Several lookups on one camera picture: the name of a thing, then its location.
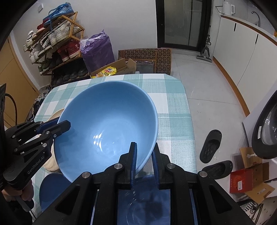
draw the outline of blue sneaker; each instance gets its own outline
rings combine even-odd
[[[69,2],[66,2],[65,4],[59,5],[57,8],[52,9],[49,11],[49,15],[47,17],[45,17],[44,19],[48,20],[44,23],[43,27],[48,27],[49,24],[51,24],[51,22],[53,22],[55,19],[57,19],[58,17],[62,16],[62,15],[67,15],[70,13],[74,13],[71,4]]]

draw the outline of wooden door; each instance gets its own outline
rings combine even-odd
[[[17,123],[23,123],[38,93],[18,66],[8,40],[0,51],[0,84],[3,83],[7,84],[6,93],[10,94],[16,102]],[[8,128],[15,125],[15,108],[8,97],[5,102],[4,123]]]

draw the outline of white cabinet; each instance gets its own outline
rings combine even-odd
[[[262,100],[277,79],[277,46],[258,35],[251,60],[237,85],[248,109]]]
[[[237,86],[253,54],[257,32],[237,23],[231,38],[231,48],[226,52],[223,67]]]
[[[227,18],[221,18],[214,57],[238,85],[255,48],[257,32]]]
[[[214,49],[214,57],[223,67],[227,61],[228,52],[232,48],[231,40],[234,33],[234,27],[235,21],[223,17],[221,18],[216,47]]]

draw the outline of metal screw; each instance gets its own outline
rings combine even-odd
[[[118,170],[118,169],[121,169],[121,168],[122,168],[122,164],[121,164],[121,163],[116,163],[116,164],[114,165],[114,168],[116,168],[117,170]]]
[[[82,173],[82,178],[88,178],[90,176],[89,172],[83,172]]]
[[[174,164],[174,163],[169,163],[169,164],[167,164],[166,166],[167,166],[167,168],[169,168],[169,169],[174,169],[174,168],[175,168],[175,164]]]
[[[200,175],[201,177],[206,177],[206,176],[208,176],[207,172],[205,172],[205,171],[200,171],[200,172],[199,172],[199,175]]]

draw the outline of black slipper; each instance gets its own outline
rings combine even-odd
[[[222,134],[219,130],[212,130],[209,132],[200,152],[201,162],[208,163],[212,160],[212,157],[220,146],[221,137]]]
[[[227,177],[232,172],[232,170],[233,163],[230,160],[218,162],[202,169],[202,171],[206,171],[215,180]]]

